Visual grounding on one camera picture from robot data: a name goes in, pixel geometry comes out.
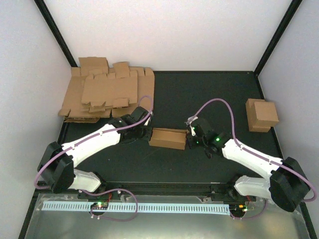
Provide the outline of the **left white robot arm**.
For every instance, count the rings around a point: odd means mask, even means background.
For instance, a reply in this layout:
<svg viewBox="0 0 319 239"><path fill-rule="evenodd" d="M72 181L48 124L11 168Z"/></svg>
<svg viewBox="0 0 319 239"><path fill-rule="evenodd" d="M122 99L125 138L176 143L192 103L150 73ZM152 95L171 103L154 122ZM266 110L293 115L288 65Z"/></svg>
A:
<svg viewBox="0 0 319 239"><path fill-rule="evenodd" d="M137 107L131 114L109 120L95 132L78 140L59 144L50 143L40 161L37 177L42 177L46 186L58 194L68 189L87 191L96 199L103 198L107 186L93 172L84 172L77 166L99 151L135 139L148 141L152 134L149 122L152 112Z"/></svg>

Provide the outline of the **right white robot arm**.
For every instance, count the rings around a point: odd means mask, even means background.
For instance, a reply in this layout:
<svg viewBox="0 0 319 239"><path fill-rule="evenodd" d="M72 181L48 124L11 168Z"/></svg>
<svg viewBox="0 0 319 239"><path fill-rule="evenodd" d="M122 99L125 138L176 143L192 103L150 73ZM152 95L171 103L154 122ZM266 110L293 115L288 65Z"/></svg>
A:
<svg viewBox="0 0 319 239"><path fill-rule="evenodd" d="M186 122L191 146L204 148L207 157L218 154L237 162L259 175L240 176L227 187L227 196L237 201L243 196L272 200L286 212L293 212L310 191L306 175L293 158L280 159L257 151L226 133L216 132L205 119L195 117Z"/></svg>

